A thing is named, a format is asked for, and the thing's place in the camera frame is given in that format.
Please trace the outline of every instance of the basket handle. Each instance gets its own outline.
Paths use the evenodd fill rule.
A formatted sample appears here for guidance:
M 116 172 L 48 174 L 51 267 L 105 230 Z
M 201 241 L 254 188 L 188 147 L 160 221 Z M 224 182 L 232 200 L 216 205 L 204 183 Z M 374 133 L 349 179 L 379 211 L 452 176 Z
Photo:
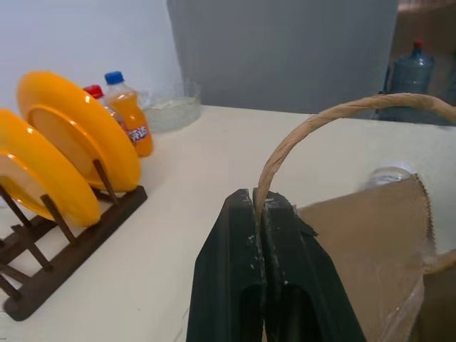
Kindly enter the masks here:
M 279 168 L 284 162 L 286 156 L 297 143 L 313 131 L 319 129 L 327 123 L 330 123 L 331 121 L 339 118 L 349 118 L 365 109 L 382 109 L 393 106 L 408 106 L 431 110 L 434 113 L 437 113 L 438 115 L 456 123 L 456 107 L 453 107 L 438 98 L 434 98 L 433 96 L 421 94 L 400 93 L 391 95 L 375 95 L 324 110 L 323 112 L 310 117 L 292 130 L 291 133 L 289 133 L 286 138 L 282 140 L 279 146 L 277 146 L 275 151 L 273 151 L 271 157 L 269 157 L 258 181 L 258 190 L 256 192 L 255 201 L 257 221 L 260 222 L 264 201 L 266 200 L 274 175 L 277 171 L 279 171 Z

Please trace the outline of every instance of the blue bottle cap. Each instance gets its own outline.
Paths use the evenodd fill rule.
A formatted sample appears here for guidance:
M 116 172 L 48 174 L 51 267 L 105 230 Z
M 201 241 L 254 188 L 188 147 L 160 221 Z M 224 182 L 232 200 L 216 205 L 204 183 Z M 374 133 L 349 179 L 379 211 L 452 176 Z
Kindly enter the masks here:
M 120 71 L 113 71 L 105 74 L 105 80 L 108 85 L 118 84 L 123 82 L 123 76 Z

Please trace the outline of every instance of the yellow plate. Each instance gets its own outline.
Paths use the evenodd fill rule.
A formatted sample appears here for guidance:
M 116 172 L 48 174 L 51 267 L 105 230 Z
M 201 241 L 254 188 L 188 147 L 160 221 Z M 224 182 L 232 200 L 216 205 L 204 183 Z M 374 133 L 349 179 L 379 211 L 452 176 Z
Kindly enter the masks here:
M 92 189 L 40 132 L 0 109 L 0 183 L 26 208 L 53 219 L 40 196 L 48 194 L 69 223 L 87 227 L 100 219 Z
M 123 129 L 105 108 L 76 84 L 48 71 L 25 75 L 18 86 L 22 116 L 53 143 L 85 180 L 104 190 L 93 160 L 99 159 L 113 189 L 136 188 L 140 163 Z

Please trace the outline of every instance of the table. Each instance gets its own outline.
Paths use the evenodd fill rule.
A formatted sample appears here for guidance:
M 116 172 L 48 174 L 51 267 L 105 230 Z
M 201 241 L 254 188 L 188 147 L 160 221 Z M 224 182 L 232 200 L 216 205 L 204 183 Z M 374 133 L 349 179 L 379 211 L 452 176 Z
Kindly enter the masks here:
M 32 317 L 17 323 L 1 313 L 0 338 L 184 341 L 193 264 L 224 199 L 252 189 L 274 148 L 308 117 L 204 106 L 196 123 L 155 137 L 156 151 L 142 161 L 147 202 Z M 296 146 L 272 190 L 301 207 L 357 191 L 388 160 L 419 172 L 437 248 L 456 248 L 456 128 L 337 120 Z M 2 232 L 12 223 L 5 209 L 0 218 Z M 65 239 L 48 235 L 38 245 L 52 257 Z M 26 257 L 16 261 L 30 274 L 36 265 Z

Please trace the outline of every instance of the orange soda bottle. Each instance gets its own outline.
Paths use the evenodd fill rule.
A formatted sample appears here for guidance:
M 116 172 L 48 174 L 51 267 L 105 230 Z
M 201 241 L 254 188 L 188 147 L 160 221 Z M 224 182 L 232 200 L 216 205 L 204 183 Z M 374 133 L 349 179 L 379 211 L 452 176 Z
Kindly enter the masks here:
M 144 113 L 138 107 L 136 90 L 125 84 L 120 71 L 105 74 L 108 91 L 105 98 L 109 106 L 119 113 L 128 136 L 140 157 L 148 157 L 153 150 L 152 137 Z

